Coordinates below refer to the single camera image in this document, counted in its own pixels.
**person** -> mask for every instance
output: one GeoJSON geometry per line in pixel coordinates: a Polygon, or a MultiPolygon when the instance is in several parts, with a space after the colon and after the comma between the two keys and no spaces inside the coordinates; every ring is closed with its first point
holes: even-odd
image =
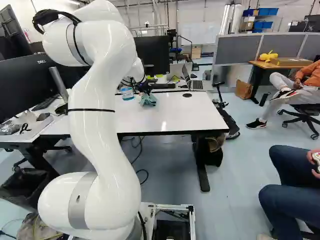
{"type": "MultiPolygon", "coordinates": [[[[260,204],[272,224],[278,240],[302,240],[300,219],[320,229],[320,174],[308,150],[285,145],[274,145],[269,155],[281,181],[270,184],[259,192],[260,204]]],[[[259,234],[257,240],[273,240],[259,234]]]]}
{"type": "Polygon", "coordinates": [[[282,104],[320,104],[320,91],[318,91],[318,87],[320,87],[320,60],[299,70],[295,74],[295,81],[278,72],[273,72],[269,79],[279,91],[270,100],[262,116],[246,125],[248,129],[265,128],[268,118],[282,104]]]}

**whiteboard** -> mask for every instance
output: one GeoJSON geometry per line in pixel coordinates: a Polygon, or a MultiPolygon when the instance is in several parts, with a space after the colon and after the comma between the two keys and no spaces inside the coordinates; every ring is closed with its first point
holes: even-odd
{"type": "MultiPolygon", "coordinates": [[[[179,34],[192,41],[193,45],[214,44],[219,32],[220,24],[216,22],[179,23],[179,34]]],[[[190,45],[190,42],[182,38],[181,45],[190,45]]]]}

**orange jacket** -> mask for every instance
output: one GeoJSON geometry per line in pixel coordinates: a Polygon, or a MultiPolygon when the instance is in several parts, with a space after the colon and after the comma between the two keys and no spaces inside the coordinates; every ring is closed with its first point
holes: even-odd
{"type": "Polygon", "coordinates": [[[304,76],[310,76],[303,84],[307,86],[320,87],[320,60],[309,66],[301,68],[296,74],[296,79],[303,79],[304,76]]]}

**standing desk leg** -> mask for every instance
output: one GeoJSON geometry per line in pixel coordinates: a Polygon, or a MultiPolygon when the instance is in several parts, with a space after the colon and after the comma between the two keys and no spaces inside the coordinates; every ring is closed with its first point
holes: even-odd
{"type": "Polygon", "coordinates": [[[253,85],[252,88],[252,93],[251,93],[251,101],[254,102],[255,104],[258,104],[259,101],[256,99],[256,93],[257,90],[260,86],[261,80],[264,76],[264,69],[258,67],[258,66],[253,66],[253,71],[250,79],[250,83],[253,85]]]}
{"type": "Polygon", "coordinates": [[[199,137],[196,137],[195,142],[192,144],[192,149],[196,162],[196,171],[198,173],[200,189],[202,192],[210,192],[210,184],[208,180],[208,175],[206,171],[206,165],[201,158],[201,154],[198,151],[199,137]]]}
{"type": "Polygon", "coordinates": [[[36,146],[21,148],[19,151],[35,169],[48,171],[53,178],[60,176],[60,174],[43,157],[43,151],[36,146]]]}

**black sneaker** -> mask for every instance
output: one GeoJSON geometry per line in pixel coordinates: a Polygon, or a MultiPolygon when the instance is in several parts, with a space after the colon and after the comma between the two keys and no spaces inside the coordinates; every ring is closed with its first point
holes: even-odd
{"type": "Polygon", "coordinates": [[[270,99],[270,101],[275,100],[275,99],[287,99],[287,98],[290,98],[296,94],[297,94],[296,90],[278,91],[277,95],[275,95],[274,98],[270,99]]]}
{"type": "Polygon", "coordinates": [[[259,121],[259,118],[257,118],[255,121],[248,123],[245,125],[248,129],[264,129],[267,127],[267,122],[261,122],[259,121]]]}

